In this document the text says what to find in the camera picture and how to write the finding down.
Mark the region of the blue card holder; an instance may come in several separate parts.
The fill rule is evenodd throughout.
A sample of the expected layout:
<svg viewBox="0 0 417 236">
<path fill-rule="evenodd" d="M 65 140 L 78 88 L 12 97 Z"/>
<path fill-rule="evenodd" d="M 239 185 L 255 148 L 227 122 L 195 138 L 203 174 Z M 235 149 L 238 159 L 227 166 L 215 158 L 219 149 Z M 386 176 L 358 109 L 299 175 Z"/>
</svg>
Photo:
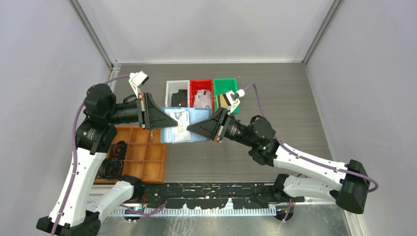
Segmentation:
<svg viewBox="0 0 417 236">
<path fill-rule="evenodd" d="M 177 144 L 208 140 L 208 138 L 188 131 L 187 127 L 209 118 L 212 115 L 211 109 L 163 107 L 162 111 L 178 123 L 177 126 L 161 129 L 160 141 L 162 143 Z"/>
</svg>

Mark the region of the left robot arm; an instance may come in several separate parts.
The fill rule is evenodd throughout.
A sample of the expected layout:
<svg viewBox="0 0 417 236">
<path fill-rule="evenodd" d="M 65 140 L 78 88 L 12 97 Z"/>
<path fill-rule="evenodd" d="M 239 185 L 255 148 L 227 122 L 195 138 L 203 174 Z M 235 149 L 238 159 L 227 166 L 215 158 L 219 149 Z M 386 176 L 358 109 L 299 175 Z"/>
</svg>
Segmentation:
<svg viewBox="0 0 417 236">
<path fill-rule="evenodd" d="M 86 118 L 73 126 L 73 157 L 63 189 L 50 214 L 36 224 L 38 230 L 53 236 L 95 236 L 121 204 L 143 198 L 141 179 L 123 175 L 109 191 L 88 202 L 99 168 L 118 133 L 116 125 L 136 122 L 143 129 L 158 129 L 178 124 L 155 104 L 150 93 L 117 103 L 107 84 L 90 87 L 79 112 Z"/>
</svg>

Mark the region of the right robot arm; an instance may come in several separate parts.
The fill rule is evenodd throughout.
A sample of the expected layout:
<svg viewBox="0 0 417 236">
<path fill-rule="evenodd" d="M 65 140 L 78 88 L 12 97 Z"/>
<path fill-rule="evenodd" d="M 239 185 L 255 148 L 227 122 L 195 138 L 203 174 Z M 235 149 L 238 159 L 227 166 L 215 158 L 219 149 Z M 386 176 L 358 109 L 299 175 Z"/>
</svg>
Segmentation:
<svg viewBox="0 0 417 236">
<path fill-rule="evenodd" d="M 253 116 L 245 125 L 225 108 L 218 109 L 206 120 L 191 124 L 187 130 L 214 142 L 223 138 L 250 147 L 248 155 L 260 165 L 282 168 L 304 174 L 307 179 L 279 174 L 272 193 L 279 202 L 296 197 L 334 201 L 340 208 L 363 214 L 371 178 L 363 164 L 323 159 L 302 152 L 275 137 L 271 123 L 263 116 Z"/>
</svg>

